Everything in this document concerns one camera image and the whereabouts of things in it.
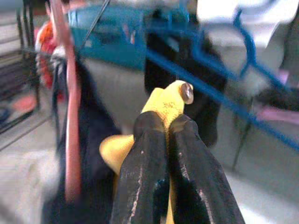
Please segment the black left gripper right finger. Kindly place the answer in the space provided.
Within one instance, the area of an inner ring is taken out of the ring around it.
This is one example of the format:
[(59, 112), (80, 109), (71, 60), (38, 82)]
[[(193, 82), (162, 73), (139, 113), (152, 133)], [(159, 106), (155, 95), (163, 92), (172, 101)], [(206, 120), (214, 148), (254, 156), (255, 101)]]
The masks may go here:
[(201, 140), (195, 121), (181, 115), (170, 126), (169, 169), (176, 224), (243, 224), (220, 163)]

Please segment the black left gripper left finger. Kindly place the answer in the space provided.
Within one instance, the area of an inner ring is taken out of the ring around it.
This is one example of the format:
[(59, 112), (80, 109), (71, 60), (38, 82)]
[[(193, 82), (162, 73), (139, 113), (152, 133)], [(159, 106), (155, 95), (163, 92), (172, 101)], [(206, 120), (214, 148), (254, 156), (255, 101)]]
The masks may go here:
[(110, 223), (160, 223), (169, 188), (164, 125), (156, 112), (144, 112), (135, 120), (134, 144), (120, 169)]

